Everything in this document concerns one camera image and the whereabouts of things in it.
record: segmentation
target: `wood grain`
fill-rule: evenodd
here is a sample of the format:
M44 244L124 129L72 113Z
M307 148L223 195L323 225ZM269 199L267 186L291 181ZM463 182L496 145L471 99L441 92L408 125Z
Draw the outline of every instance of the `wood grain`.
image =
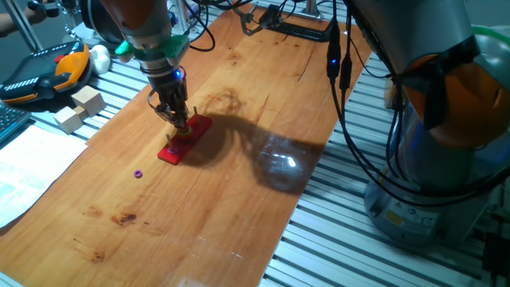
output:
M182 62L188 106L213 119L194 150L177 167L157 159L172 128L146 87L1 230L2 272L24 286L257 285L336 122L327 44L245 37L231 12L211 30L215 51Z

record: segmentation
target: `label sticker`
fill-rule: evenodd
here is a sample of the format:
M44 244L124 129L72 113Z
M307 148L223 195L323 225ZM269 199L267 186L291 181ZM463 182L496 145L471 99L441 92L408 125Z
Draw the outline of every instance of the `label sticker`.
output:
M388 221L402 229L416 234L429 235L437 222L439 213L417 209L393 200L385 214Z

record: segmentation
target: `orange and black device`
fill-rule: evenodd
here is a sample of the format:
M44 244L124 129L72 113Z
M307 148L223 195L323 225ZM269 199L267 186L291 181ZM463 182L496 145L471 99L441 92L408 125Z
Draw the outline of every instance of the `orange and black device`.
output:
M78 41L54 46L25 58L0 86L5 104L25 104L84 85L91 73L88 47Z

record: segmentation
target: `purple ring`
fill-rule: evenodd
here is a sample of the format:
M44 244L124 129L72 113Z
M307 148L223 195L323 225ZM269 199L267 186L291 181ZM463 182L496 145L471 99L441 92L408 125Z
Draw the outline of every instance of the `purple ring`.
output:
M135 177L136 177L137 179L141 178L141 177L142 177L142 175L143 175L143 173L142 173L142 171L141 171L141 170L135 171Z

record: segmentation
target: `red object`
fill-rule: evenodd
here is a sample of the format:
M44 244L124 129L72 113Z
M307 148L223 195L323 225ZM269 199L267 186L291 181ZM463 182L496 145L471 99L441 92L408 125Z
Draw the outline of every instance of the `red object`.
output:
M65 57L64 55L57 56L57 57L55 58L55 64L60 63L60 61L62 61L62 59L64 59L64 57Z
M213 123L212 119L206 116L198 115L198 117L198 124L195 116L192 116L188 120L188 124L191 126L191 130L193 131L193 139L190 141L182 141L179 139L179 135L176 134L171 138L171 142L174 145L174 151L168 151L167 143L163 149L158 152L159 159L173 165L178 165L181 162L181 159L184 158L191 148L193 148L193 146L198 142L198 140L200 140L203 134L206 133L207 129L209 129L210 125Z

